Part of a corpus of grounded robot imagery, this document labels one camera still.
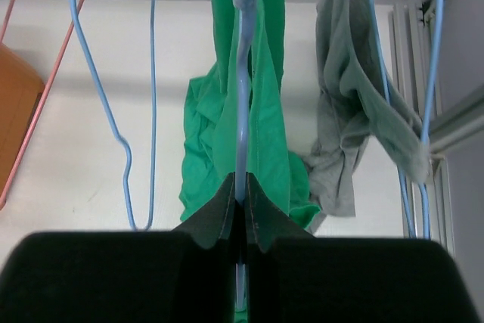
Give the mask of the green tank top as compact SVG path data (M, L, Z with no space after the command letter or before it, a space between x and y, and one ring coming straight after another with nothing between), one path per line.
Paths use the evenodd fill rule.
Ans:
M239 13L232 0L211 0L216 62L191 79L184 108L185 156L181 165L182 219L218 191L235 169L237 128L236 54ZM284 0L256 0L256 25L249 59L250 115L247 169L269 200L299 227L320 208L309 199L309 177L287 146L281 106L284 68Z

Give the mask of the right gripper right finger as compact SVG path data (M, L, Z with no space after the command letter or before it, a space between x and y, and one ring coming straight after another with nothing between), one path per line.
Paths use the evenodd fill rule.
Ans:
M477 322L454 260L435 241L317 238L247 176L251 322Z

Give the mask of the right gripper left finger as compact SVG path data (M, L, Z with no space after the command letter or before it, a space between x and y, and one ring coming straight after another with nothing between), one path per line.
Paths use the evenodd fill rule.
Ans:
M26 236L1 273L3 322L232 322L234 177L171 231Z

